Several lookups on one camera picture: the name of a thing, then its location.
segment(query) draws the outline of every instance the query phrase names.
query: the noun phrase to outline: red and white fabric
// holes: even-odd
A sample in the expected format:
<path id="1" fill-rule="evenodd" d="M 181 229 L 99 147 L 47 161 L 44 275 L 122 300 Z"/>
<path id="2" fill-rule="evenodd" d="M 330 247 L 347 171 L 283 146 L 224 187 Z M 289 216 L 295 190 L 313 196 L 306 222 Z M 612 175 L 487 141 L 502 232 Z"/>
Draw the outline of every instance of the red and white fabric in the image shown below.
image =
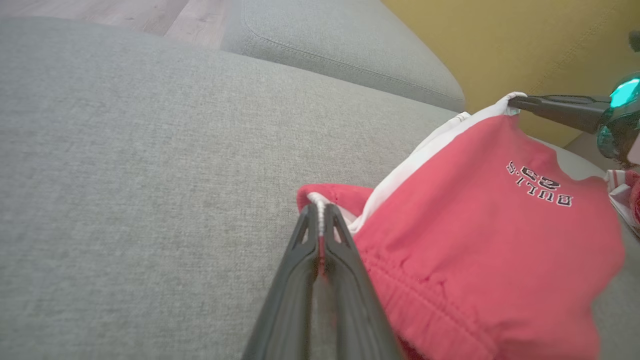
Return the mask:
<path id="1" fill-rule="evenodd" d="M 512 93 L 436 130 L 375 189 L 333 202 L 396 333 L 426 359 L 596 359 L 591 303 L 623 262 L 607 183 L 518 128 Z"/>
<path id="2" fill-rule="evenodd" d="M 640 236 L 640 174 L 631 170 L 608 170 L 605 175 L 611 204 Z"/>

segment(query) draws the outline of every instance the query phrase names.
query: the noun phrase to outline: gray fabric upholstery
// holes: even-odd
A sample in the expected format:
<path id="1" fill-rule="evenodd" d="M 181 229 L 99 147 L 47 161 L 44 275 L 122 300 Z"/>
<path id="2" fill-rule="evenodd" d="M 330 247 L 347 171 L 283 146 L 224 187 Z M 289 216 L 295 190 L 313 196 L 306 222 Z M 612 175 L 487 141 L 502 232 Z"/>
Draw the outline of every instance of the gray fabric upholstery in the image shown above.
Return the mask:
<path id="1" fill-rule="evenodd" d="M 463 111 L 449 70 L 379 0 L 234 0 L 222 49 Z"/>
<path id="2" fill-rule="evenodd" d="M 0 358 L 238 359 L 297 188 L 374 186 L 452 115 L 151 35 L 3 19 Z M 595 309 L 603 359 L 640 353 L 625 241 Z M 330 305 L 314 307 L 312 358 L 333 359 Z"/>

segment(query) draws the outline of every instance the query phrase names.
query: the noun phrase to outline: pink fabric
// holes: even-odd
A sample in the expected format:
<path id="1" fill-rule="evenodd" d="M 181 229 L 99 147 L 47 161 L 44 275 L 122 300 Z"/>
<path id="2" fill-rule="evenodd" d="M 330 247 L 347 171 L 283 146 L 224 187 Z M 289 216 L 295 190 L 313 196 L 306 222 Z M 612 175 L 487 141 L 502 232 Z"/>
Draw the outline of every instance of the pink fabric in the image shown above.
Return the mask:
<path id="1" fill-rule="evenodd" d="M 371 189 L 304 186 L 355 215 Z M 397 334 L 431 360 L 596 359 L 591 303 L 620 269 L 606 184 L 569 178 L 516 117 L 413 173 L 354 241 Z"/>
<path id="2" fill-rule="evenodd" d="M 631 186 L 629 208 L 637 224 L 640 224 L 640 174 L 634 171 L 625 172 L 625 182 Z"/>

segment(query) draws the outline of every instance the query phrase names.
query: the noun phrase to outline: black lettering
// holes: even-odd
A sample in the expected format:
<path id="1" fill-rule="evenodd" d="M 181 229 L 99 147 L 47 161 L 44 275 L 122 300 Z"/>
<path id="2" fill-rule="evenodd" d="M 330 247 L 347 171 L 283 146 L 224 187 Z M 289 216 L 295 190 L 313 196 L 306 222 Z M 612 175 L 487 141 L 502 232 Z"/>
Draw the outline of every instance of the black lettering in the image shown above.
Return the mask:
<path id="1" fill-rule="evenodd" d="M 553 202 L 554 201 L 554 193 L 548 192 L 546 190 L 540 190 L 539 198 L 545 199 L 546 201 Z"/>
<path id="2" fill-rule="evenodd" d="M 522 175 L 527 176 L 529 179 L 533 181 L 538 180 L 538 175 L 528 167 L 522 167 Z"/>
<path id="3" fill-rule="evenodd" d="M 542 177 L 542 179 L 540 179 L 540 181 L 538 181 L 538 184 L 540 184 L 540 186 L 542 186 L 543 188 L 547 188 L 553 191 L 557 190 L 560 187 L 560 183 L 544 176 Z"/>
<path id="4" fill-rule="evenodd" d="M 513 161 L 510 161 L 509 165 L 507 165 L 507 171 L 511 175 L 513 175 L 513 173 L 516 172 L 516 166 L 513 164 Z"/>
<path id="5" fill-rule="evenodd" d="M 573 197 L 569 196 L 569 195 L 558 195 L 558 202 L 557 204 L 560 206 L 568 206 L 570 207 L 572 205 L 572 201 Z"/>
<path id="6" fill-rule="evenodd" d="M 536 190 L 538 189 L 537 186 L 534 186 L 532 183 L 527 181 L 527 185 L 531 186 L 531 190 L 529 190 L 529 192 L 527 192 L 529 195 L 535 195 L 536 194 Z"/>

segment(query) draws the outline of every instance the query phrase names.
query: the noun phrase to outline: seam stitching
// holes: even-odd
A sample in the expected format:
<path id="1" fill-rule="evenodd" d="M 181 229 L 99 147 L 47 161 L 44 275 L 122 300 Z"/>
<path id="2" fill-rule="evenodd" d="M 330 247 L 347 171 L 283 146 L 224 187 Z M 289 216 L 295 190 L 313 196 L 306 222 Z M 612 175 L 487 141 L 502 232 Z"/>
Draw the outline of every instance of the seam stitching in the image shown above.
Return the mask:
<path id="1" fill-rule="evenodd" d="M 472 338 L 474 341 L 476 341 L 476 343 L 478 343 L 487 353 L 487 355 L 491 356 L 492 355 L 492 351 L 491 349 L 489 349 L 480 339 L 478 339 L 476 336 L 474 336 L 463 324 L 461 324 L 459 321 L 457 321 L 456 319 L 454 319 L 453 317 L 451 317 L 449 314 L 447 314 L 445 311 L 442 311 L 440 309 L 440 306 L 437 306 L 436 304 L 434 304 L 432 301 L 430 301 L 429 299 L 423 297 L 418 291 L 416 291 L 415 289 L 413 289 L 409 284 L 404 283 L 402 280 L 396 279 L 396 277 L 391 276 L 386 270 L 384 270 L 383 268 L 380 268 L 379 266 L 376 266 L 375 264 L 372 264 L 372 269 L 373 270 L 377 270 L 379 273 L 381 273 L 382 275 L 384 275 L 387 279 L 391 280 L 392 282 L 404 287 L 406 290 L 408 290 L 410 293 L 412 293 L 413 295 L 415 295 L 419 300 L 422 300 L 423 302 L 429 304 L 435 311 L 437 311 L 437 313 L 444 315 L 447 319 L 449 319 L 453 324 L 457 325 L 460 329 L 462 329 L 465 334 L 467 334 L 470 338 Z M 457 306 L 453 305 L 454 308 L 456 308 L 457 311 L 460 311 Z"/>
<path id="2" fill-rule="evenodd" d="M 334 64 L 336 64 L 338 66 L 341 66 L 341 67 L 352 68 L 352 69 L 354 69 L 354 70 L 356 70 L 358 72 L 368 73 L 368 74 L 371 74 L 371 75 L 374 75 L 374 76 L 378 76 L 380 78 L 389 79 L 391 81 L 395 81 L 395 82 L 398 82 L 398 83 L 410 85 L 410 86 L 413 86 L 415 88 L 418 88 L 418 89 L 424 90 L 426 92 L 429 92 L 431 94 L 444 96 L 444 97 L 446 97 L 448 99 L 453 99 L 453 100 L 457 100 L 457 101 L 463 101 L 464 100 L 463 97 L 449 96 L 447 94 L 443 94 L 443 93 L 438 92 L 436 90 L 425 88 L 423 86 L 411 83 L 411 82 L 406 81 L 406 80 L 401 80 L 401 79 L 393 78 L 392 76 L 389 76 L 389 75 L 380 74 L 380 73 L 375 72 L 373 70 L 365 69 L 363 67 L 359 67 L 359 66 L 347 63 L 345 61 L 325 58 L 324 56 L 321 56 L 321 55 L 319 55 L 317 53 L 314 53 L 312 51 L 295 49 L 292 45 L 283 44 L 283 43 L 274 41 L 274 40 L 272 40 L 270 38 L 262 37 L 262 36 L 256 34 L 256 32 L 252 28 L 249 27 L 249 25 L 247 24 L 246 19 L 245 19 L 245 14 L 246 14 L 246 3 L 243 2 L 243 11 L 242 11 L 242 24 L 243 24 L 243 27 L 246 28 L 250 32 L 250 34 L 252 34 L 257 40 L 261 40 L 261 41 L 263 41 L 263 42 L 265 42 L 265 43 L 267 43 L 269 45 L 273 45 L 275 47 L 279 47 L 279 48 L 281 48 L 283 50 L 287 50 L 287 51 L 290 51 L 292 53 L 297 53 L 297 54 L 305 56 L 307 58 L 312 58 L 312 59 L 315 59 L 315 60 L 334 63 Z"/>
<path id="3" fill-rule="evenodd" d="M 541 78 L 536 82 L 536 84 L 531 88 L 530 94 L 535 93 L 539 87 L 544 83 L 553 73 L 557 72 L 562 66 L 568 63 L 569 59 L 573 58 L 573 54 L 577 51 L 577 49 L 586 42 L 587 39 L 591 38 L 595 33 L 597 33 L 603 26 L 609 21 L 609 14 L 613 12 L 613 10 L 617 7 L 618 2 L 615 2 L 605 13 L 603 17 L 594 25 L 591 26 L 576 43 L 573 44 L 569 48 L 569 50 L 563 54 L 562 58 L 559 62 L 557 62 L 549 71 L 547 71 Z"/>

